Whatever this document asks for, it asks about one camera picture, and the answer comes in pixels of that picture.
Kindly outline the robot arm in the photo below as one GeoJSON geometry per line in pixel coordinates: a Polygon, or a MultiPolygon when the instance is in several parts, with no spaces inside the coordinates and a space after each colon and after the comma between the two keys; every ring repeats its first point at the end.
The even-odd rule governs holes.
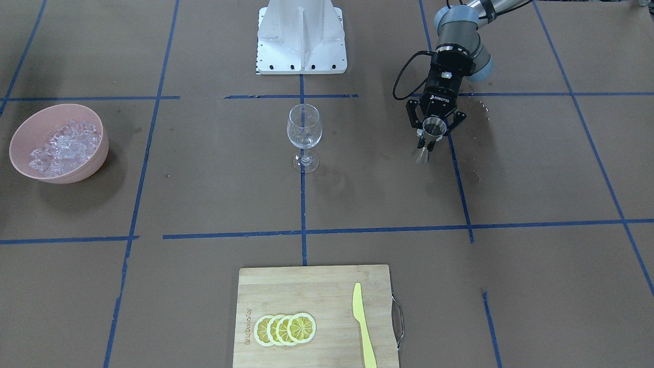
{"type": "Polygon", "coordinates": [[[479,28],[498,17],[526,6],[528,1],[469,1],[457,5],[446,3],[434,17],[438,43],[433,51],[415,52],[402,68],[420,55],[430,57],[427,77],[415,88],[422,90],[419,99],[410,95],[406,110],[418,144],[418,160],[428,161],[434,146],[448,137],[466,118],[459,111],[457,99],[463,79],[476,82],[488,77],[494,61],[478,33],[479,28]]]}

